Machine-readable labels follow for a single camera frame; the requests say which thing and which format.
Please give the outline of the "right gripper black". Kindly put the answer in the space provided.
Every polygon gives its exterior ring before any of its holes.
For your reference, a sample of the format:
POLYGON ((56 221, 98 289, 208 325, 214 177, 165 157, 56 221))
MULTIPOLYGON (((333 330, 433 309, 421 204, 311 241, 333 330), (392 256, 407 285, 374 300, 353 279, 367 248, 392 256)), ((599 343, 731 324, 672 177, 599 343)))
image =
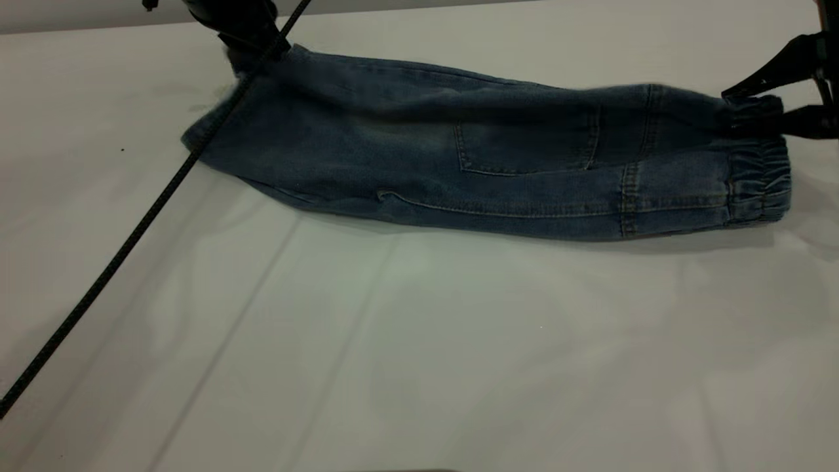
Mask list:
MULTIPOLYGON (((838 87, 838 1, 816 1, 822 33, 791 39, 767 64, 740 83, 723 90, 725 100, 750 98, 786 85, 809 79, 827 84, 830 104, 837 105, 838 87)), ((837 138, 837 108, 808 105, 792 111, 746 120, 731 126, 736 136, 837 138)))

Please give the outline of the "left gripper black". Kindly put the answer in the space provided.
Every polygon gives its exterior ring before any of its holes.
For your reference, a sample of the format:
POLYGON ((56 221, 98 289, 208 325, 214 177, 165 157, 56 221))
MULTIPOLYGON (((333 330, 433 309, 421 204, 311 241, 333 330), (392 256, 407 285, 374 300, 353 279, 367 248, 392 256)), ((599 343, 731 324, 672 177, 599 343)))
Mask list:
POLYGON ((278 62, 291 49, 276 27, 278 12, 272 1, 188 1, 198 23, 220 33, 234 73, 246 73, 268 57, 278 62))

